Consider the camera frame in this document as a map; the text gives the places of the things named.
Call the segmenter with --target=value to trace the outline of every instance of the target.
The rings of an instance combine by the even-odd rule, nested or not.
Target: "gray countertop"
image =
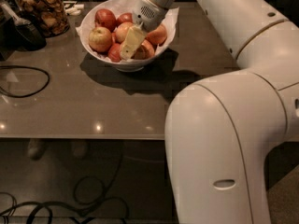
[[[0,97],[0,136],[164,140],[164,119],[175,95],[194,81],[237,69],[235,61],[196,3],[180,7],[170,48],[143,70],[122,73],[102,65],[71,29],[47,39],[38,51],[15,51],[0,65],[26,65],[50,73],[49,86],[27,98]],[[30,76],[31,82],[40,82]]]

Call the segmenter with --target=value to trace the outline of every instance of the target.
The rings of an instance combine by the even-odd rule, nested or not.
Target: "jar of nuts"
[[[60,35],[69,29],[63,0],[16,0],[21,14],[31,20],[45,37]]]

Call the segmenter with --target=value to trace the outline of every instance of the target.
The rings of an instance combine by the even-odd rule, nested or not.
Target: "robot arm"
[[[135,22],[154,29],[173,1],[140,0]],[[178,219],[270,224],[263,163],[299,134],[299,29],[264,0],[197,1],[242,70],[195,82],[170,105],[165,145]]]

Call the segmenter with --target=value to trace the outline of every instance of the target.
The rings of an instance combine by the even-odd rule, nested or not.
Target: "bowl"
[[[146,60],[121,60],[119,63],[113,63],[106,55],[95,52],[89,46],[89,33],[94,28],[94,16],[98,9],[106,8],[111,10],[118,18],[122,13],[132,12],[136,0],[107,0],[104,3],[94,7],[83,19],[81,25],[77,28],[78,35],[83,47],[99,62],[112,66],[122,72],[134,72],[141,70],[147,64],[153,62],[161,55],[173,41],[176,33],[176,23],[178,19],[178,8],[169,9],[162,24],[167,30],[167,39],[161,46],[157,46],[155,55]]]

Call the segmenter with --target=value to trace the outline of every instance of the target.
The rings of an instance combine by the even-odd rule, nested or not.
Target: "floor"
[[[44,156],[32,161],[28,141],[0,139],[0,223],[178,223],[164,142],[89,140],[81,160],[70,140],[46,140]],[[272,224],[299,223],[298,165],[296,143],[267,158]]]

